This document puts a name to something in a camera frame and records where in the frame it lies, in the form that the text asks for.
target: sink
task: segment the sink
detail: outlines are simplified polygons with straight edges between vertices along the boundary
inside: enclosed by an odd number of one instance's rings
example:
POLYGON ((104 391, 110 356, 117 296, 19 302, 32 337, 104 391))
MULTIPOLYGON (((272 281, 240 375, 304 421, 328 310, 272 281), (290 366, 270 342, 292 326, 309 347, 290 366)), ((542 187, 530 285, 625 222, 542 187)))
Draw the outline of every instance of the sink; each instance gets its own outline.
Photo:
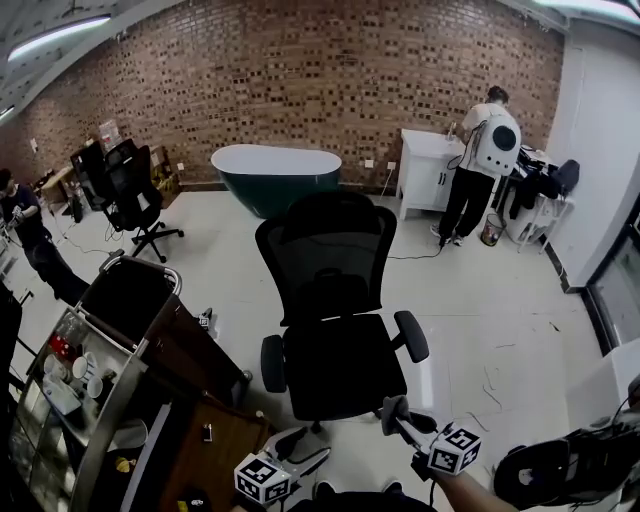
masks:
POLYGON ((444 158, 464 153, 465 146, 460 139, 447 140, 447 136, 441 133, 402 130, 402 139, 415 156, 444 158))

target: red brick wall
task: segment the red brick wall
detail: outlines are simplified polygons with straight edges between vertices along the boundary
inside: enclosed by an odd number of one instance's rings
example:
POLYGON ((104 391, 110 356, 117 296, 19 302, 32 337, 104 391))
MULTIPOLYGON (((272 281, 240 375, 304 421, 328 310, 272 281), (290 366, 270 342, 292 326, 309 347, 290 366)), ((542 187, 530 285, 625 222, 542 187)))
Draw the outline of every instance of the red brick wall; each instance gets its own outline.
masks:
POLYGON ((184 162, 183 182, 217 181, 211 153, 244 142, 328 149, 344 182, 380 185, 401 128, 444 133, 493 84, 544 148, 562 53, 562 36, 493 0, 193 0, 52 83, 0 128, 0 165, 59 168, 114 118, 184 162))

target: hand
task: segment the hand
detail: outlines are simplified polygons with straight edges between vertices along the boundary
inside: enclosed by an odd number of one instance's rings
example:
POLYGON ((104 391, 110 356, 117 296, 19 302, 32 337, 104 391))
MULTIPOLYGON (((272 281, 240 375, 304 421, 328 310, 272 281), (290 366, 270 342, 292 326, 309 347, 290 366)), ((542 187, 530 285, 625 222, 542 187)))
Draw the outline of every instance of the hand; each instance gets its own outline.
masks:
POLYGON ((24 213, 22 213, 22 209, 19 206, 16 206, 11 213, 13 213, 13 218, 18 224, 24 220, 24 213))

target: fluorescent light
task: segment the fluorescent light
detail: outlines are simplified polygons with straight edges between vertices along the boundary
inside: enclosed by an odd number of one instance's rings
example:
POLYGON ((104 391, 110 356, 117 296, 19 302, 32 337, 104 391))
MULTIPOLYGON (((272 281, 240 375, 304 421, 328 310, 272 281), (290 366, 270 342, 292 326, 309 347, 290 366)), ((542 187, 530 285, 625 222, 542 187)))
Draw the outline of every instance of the fluorescent light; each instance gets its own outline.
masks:
POLYGON ((15 107, 12 105, 9 108, 5 108, 2 112, 0 112, 0 121, 7 117, 13 111, 15 107))
POLYGON ((640 17, 626 5, 617 2, 607 2, 606 0, 534 0, 537 4, 546 7, 559 7, 566 9, 578 9, 590 11, 596 14, 603 14, 619 21, 626 21, 635 25, 640 25, 640 17))
POLYGON ((67 25, 65 27, 60 27, 53 32, 49 32, 43 34, 36 39, 32 39, 31 41, 27 41, 26 43, 21 44, 13 49, 11 54, 9 55, 9 60, 17 59, 21 57, 25 53, 30 52, 31 50, 35 50, 42 45, 51 43, 56 39, 60 39, 65 36, 69 36, 71 34, 76 34, 78 32, 83 32, 85 30, 89 30, 95 27, 99 27, 103 25, 107 21, 111 19, 111 16, 100 16, 99 18, 90 18, 88 20, 81 21, 79 23, 74 23, 73 25, 67 25))

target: freestanding bathtub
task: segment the freestanding bathtub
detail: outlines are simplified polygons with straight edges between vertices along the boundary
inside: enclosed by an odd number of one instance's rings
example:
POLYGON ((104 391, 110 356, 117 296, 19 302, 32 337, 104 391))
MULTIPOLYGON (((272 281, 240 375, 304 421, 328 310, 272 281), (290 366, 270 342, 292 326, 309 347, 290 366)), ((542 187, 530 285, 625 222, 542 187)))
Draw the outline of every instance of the freestanding bathtub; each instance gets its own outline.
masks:
POLYGON ((269 219, 306 195, 337 190, 342 160, 327 151, 236 144, 217 150, 211 164, 242 204, 269 219))

